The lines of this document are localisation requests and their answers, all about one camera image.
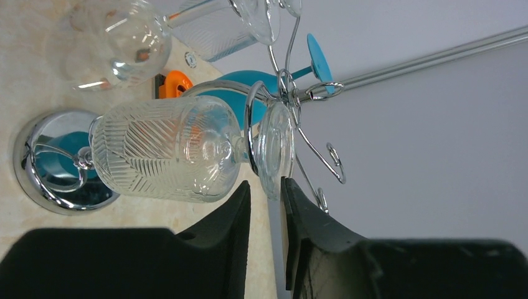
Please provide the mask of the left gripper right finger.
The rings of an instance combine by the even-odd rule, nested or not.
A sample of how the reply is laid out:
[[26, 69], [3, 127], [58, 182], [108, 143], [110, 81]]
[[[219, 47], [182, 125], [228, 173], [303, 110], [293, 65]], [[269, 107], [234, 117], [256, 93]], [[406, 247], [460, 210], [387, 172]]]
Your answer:
[[292, 298], [526, 298], [527, 257], [498, 239], [368, 239], [281, 181]]

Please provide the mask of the clear ribbed wine glass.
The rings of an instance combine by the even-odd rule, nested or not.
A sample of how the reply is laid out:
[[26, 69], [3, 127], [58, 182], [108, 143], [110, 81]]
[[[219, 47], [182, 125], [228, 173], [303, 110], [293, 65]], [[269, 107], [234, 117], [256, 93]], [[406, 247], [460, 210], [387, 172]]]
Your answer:
[[249, 151], [229, 105], [196, 96], [117, 105], [96, 122], [90, 147], [98, 177], [121, 195], [216, 202], [253, 158], [264, 193], [277, 200], [292, 172], [293, 137], [288, 109], [275, 103]]
[[148, 1], [80, 1], [65, 16], [69, 41], [59, 69], [78, 91], [141, 84], [168, 61], [167, 22]]
[[280, 33], [278, 1], [186, 1], [166, 16], [176, 37], [202, 60], [215, 62], [256, 43], [273, 45]]

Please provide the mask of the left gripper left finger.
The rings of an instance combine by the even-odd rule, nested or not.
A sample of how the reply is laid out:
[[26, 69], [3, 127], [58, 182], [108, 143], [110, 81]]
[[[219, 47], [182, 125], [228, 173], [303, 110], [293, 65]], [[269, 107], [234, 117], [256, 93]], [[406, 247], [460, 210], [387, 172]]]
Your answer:
[[243, 298], [251, 190], [180, 233], [34, 229], [1, 261], [2, 298]]

